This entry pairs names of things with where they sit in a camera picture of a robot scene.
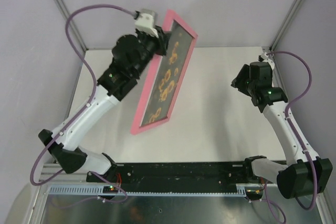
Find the pink wooden picture frame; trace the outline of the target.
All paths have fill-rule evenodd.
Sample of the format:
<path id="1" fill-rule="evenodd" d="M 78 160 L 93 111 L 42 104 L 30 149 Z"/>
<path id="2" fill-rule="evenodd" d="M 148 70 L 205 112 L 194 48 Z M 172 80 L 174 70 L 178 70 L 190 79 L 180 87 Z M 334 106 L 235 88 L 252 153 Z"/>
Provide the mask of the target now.
<path id="1" fill-rule="evenodd" d="M 168 115 L 165 119 L 162 119 L 160 121 L 157 121 L 157 122 L 154 122 L 152 124 L 145 125 L 145 126 L 141 125 L 143 117 L 144 117 L 145 109 L 147 107 L 147 104 L 148 104 L 148 101 L 149 101 L 149 98 L 150 98 L 150 95 L 151 95 L 151 92 L 152 92 L 152 89 L 153 89 L 156 74 L 158 73 L 158 69 L 160 67 L 160 63 L 161 63 L 161 60 L 162 60 L 162 57 L 163 57 L 163 56 L 155 55 L 153 60 L 150 63 L 149 68 L 148 68 L 148 73 L 147 73 L 147 76 L 146 76 L 146 79 L 145 79 L 145 82 L 144 82 L 144 86 L 143 86 L 143 90 L 142 90 L 142 93 L 141 93 L 141 96 L 140 96 L 140 99 L 139 99 L 138 107 L 137 107 L 137 110 L 136 110 L 136 113 L 135 113 L 135 116 L 134 116 L 134 120 L 133 120 L 133 123 L 132 123 L 132 126 L 131 126 L 131 134 L 133 134 L 133 135 L 137 135 L 137 134 L 142 133 L 146 130 L 152 129 L 152 128 L 157 127 L 157 126 L 159 126 L 163 123 L 166 123 L 170 119 L 171 114 L 173 112 L 173 108 L 175 106 L 175 102 L 176 102 L 178 93 L 180 91 L 180 88 L 181 88 L 181 85 L 182 85 L 182 82 L 183 82 L 183 78 L 185 76 L 189 61 L 190 61 L 191 56 L 192 56 L 193 49 L 194 49 L 194 47 L 196 45 L 196 41 L 197 41 L 197 33 L 190 27 L 190 25 L 187 24 L 186 21 L 184 21 L 175 11 L 173 11 L 171 9 L 167 10 L 167 12 L 166 12 L 165 19 L 164 19 L 164 22 L 163 22 L 163 30 L 164 31 L 171 31 L 172 24 L 173 24 L 174 21 L 177 21 L 178 23 L 180 23 L 182 25 L 182 27 L 185 30 L 187 30 L 187 32 L 190 33 L 194 37 L 194 39 L 193 39 L 193 41 L 190 45 L 190 49 L 188 51 L 184 67 L 181 71 L 181 76 L 179 78 L 179 81 L 178 81 L 178 84 L 177 84 L 177 87 L 176 87 L 176 90 L 175 90 L 175 93 L 174 93 L 174 97 L 173 97 L 173 100 L 172 100 L 172 103 L 171 103 L 171 107 L 170 107 Z"/>

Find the sunflower photo print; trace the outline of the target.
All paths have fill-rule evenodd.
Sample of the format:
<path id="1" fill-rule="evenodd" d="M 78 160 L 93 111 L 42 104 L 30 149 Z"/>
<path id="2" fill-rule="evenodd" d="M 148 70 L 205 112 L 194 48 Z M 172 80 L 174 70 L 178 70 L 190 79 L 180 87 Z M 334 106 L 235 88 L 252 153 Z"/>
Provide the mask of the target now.
<path id="1" fill-rule="evenodd" d="M 166 56 L 162 57 L 145 109 L 142 126 L 165 119 L 194 37 L 174 21 Z"/>

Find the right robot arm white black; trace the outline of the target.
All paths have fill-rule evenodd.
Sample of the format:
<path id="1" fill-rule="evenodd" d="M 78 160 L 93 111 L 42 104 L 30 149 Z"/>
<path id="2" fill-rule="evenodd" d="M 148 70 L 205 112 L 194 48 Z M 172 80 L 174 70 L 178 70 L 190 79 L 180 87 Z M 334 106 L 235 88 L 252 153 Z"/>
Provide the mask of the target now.
<path id="1" fill-rule="evenodd" d="M 278 186 L 286 199 L 324 192 L 333 166 L 320 158 L 311 147 L 292 114 L 286 110 L 288 98 L 284 90 L 272 83 L 273 66 L 268 62 L 243 65 L 231 86 L 251 98 L 272 126 L 286 158 L 281 165 L 264 156 L 246 158 L 243 179 L 254 183 L 262 177 Z"/>

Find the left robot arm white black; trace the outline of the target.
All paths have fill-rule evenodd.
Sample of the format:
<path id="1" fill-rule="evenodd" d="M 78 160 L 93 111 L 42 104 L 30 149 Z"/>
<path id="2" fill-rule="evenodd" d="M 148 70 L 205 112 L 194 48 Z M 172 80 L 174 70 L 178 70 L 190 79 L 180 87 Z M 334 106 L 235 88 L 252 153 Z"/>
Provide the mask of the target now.
<path id="1" fill-rule="evenodd" d="M 75 114 L 50 131 L 43 129 L 38 137 L 67 174 L 78 170 L 96 173 L 105 182 L 116 175 L 116 164 L 107 154 L 80 147 L 86 133 L 109 110 L 117 106 L 137 85 L 155 55 L 166 55 L 171 32 L 156 26 L 158 36 L 143 31 L 120 37 L 112 48 L 112 62 L 94 81 L 94 91 Z"/>

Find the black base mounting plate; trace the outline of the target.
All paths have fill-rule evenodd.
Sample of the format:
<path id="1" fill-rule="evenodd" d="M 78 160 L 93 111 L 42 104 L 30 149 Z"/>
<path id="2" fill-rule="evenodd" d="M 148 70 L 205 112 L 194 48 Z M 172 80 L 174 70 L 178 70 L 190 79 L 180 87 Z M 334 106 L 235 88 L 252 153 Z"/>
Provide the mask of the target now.
<path id="1" fill-rule="evenodd" d="M 121 188 L 137 192 L 224 193 L 238 184 L 261 184 L 244 161 L 188 163 L 118 163 L 109 182 L 121 177 Z"/>

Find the left aluminium corner post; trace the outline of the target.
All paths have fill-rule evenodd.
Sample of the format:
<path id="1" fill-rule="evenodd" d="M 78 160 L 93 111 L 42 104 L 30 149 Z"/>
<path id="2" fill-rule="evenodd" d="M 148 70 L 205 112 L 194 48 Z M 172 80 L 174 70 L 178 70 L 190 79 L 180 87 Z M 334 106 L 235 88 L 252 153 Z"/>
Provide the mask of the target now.
<path id="1" fill-rule="evenodd" d="M 64 2 L 64 0 L 54 0 L 61 16 L 64 18 L 64 20 L 67 20 L 67 18 L 70 16 L 70 12 Z M 70 30 L 75 38 L 75 41 L 78 43 L 78 45 L 81 48 L 82 52 L 86 52 L 87 47 L 84 43 L 84 40 L 82 38 L 82 36 L 79 33 L 79 30 L 77 28 L 77 26 L 75 25 L 75 23 L 73 21 L 70 22 Z"/>

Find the aluminium corner post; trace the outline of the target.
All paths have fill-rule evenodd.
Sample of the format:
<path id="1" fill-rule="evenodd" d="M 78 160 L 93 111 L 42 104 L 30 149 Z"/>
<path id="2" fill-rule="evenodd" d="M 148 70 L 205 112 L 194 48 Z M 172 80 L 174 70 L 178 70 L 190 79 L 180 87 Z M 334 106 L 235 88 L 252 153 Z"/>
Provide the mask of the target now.
<path id="1" fill-rule="evenodd" d="M 67 18 L 70 16 L 70 12 L 64 2 L 64 0 L 54 0 L 61 16 L 64 18 L 64 20 L 67 20 Z M 77 28 L 77 26 L 75 25 L 75 23 L 73 21 L 70 22 L 70 30 L 75 38 L 75 41 L 78 43 L 78 45 L 81 48 L 82 52 L 86 52 L 87 47 L 84 43 L 84 40 L 82 38 L 82 36 L 79 33 L 79 30 Z"/>
<path id="2" fill-rule="evenodd" d="M 272 40 L 270 46 L 268 47 L 270 51 L 273 51 L 277 48 L 277 46 L 283 39 L 284 35 L 286 34 L 287 30 L 289 29 L 291 23 L 295 19 L 295 16 L 297 15 L 304 1 L 305 0 L 294 0 L 292 2 L 283 22 L 280 25 L 280 28 L 278 29 L 274 39 Z"/>

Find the right aluminium corner post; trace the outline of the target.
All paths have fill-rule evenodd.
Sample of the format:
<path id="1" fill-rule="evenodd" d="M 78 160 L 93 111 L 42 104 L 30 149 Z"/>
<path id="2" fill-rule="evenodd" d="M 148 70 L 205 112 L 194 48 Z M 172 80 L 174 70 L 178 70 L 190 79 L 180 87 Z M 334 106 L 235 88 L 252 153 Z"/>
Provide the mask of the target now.
<path id="1" fill-rule="evenodd" d="M 270 46 L 268 47 L 270 51 L 273 51 L 277 48 L 277 46 L 283 39 L 284 35 L 286 34 L 287 30 L 289 29 L 291 23 L 295 19 L 295 16 L 297 15 L 304 1 L 305 0 L 294 0 L 292 2 L 283 22 L 280 25 L 280 28 L 278 29 L 274 39 L 272 40 Z"/>

